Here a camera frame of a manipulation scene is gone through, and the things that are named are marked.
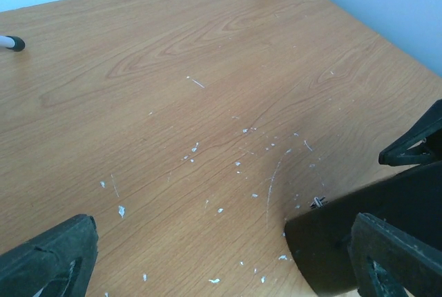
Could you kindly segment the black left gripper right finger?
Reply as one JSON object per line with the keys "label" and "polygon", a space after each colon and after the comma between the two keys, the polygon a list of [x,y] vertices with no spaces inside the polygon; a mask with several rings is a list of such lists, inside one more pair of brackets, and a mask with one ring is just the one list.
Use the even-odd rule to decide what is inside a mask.
{"label": "black left gripper right finger", "polygon": [[360,296],[441,295],[441,251],[372,214],[356,216],[348,252]]}

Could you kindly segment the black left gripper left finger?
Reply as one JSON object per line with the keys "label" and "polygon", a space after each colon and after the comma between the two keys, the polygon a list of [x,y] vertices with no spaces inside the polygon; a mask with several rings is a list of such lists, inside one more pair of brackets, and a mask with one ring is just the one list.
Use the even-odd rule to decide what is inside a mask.
{"label": "black left gripper left finger", "polygon": [[79,214],[1,254],[1,295],[85,296],[97,242],[94,218]]}

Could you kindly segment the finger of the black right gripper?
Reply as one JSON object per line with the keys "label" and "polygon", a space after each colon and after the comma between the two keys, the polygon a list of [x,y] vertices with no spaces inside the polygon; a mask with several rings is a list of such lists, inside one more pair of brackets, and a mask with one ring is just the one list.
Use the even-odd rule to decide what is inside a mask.
{"label": "finger of the black right gripper", "polygon": [[378,163],[388,166],[422,165],[441,161],[441,100],[397,140],[382,150]]}

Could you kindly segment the black metronome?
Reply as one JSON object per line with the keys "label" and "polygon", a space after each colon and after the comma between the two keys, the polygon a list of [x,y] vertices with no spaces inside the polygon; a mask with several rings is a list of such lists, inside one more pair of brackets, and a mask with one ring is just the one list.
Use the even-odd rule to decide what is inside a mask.
{"label": "black metronome", "polygon": [[319,296],[441,295],[441,164],[416,166],[288,221]]}

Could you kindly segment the white music stand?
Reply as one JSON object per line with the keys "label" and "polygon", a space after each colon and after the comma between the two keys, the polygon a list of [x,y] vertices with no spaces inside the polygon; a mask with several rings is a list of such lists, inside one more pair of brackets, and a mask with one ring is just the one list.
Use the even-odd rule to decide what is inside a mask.
{"label": "white music stand", "polygon": [[14,52],[21,52],[25,49],[26,43],[25,41],[16,36],[0,36],[0,46],[2,48],[6,48],[8,50],[12,50]]}

